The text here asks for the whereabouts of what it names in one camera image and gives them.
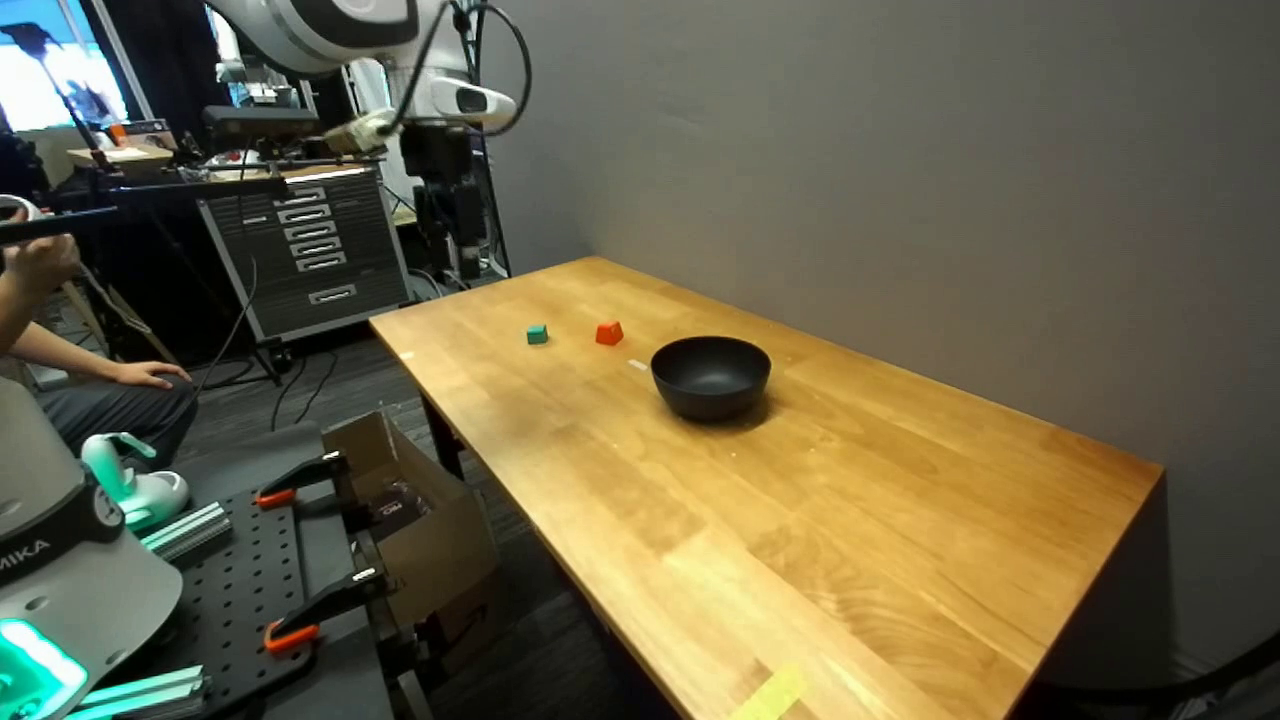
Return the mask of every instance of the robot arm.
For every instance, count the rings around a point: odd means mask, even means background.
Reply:
[[[405,120],[505,130],[510,96],[468,86],[450,33],[455,0],[207,0],[241,36],[293,75],[374,62],[398,108],[374,108],[378,136]]]

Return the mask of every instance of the floor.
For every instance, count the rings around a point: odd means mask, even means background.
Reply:
[[[384,414],[408,439],[432,454],[408,372],[362,328],[305,341],[293,349],[293,360],[270,370],[281,372],[274,382],[252,355],[236,355],[190,372],[203,395],[177,469],[199,458],[199,447],[229,447],[284,425],[326,430],[362,414]],[[405,685],[405,716],[677,716],[629,651],[590,619],[588,604],[475,460],[468,465],[468,489],[489,509],[498,544],[484,651],[473,651],[432,691]],[[1033,691],[1015,716],[1061,720],[1093,711]]]

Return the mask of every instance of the person's leg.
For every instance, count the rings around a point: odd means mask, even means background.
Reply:
[[[59,383],[38,388],[38,410],[63,443],[78,458],[91,433],[133,433],[155,447],[155,469],[169,469],[197,419],[197,383],[126,388],[126,383]]]

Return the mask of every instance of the person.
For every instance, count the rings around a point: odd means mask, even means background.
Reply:
[[[197,419],[197,383],[179,363],[107,360],[42,328],[36,319],[38,304],[55,298],[77,269],[78,249],[73,238],[38,238],[3,249],[0,355],[73,376],[66,383],[36,388],[36,399],[77,458],[91,433],[133,433],[155,447],[153,465],[169,469]]]

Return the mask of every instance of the black bowl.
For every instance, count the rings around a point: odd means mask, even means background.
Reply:
[[[689,419],[734,419],[751,414],[766,370],[766,352],[734,338],[683,338],[646,360],[661,395]]]

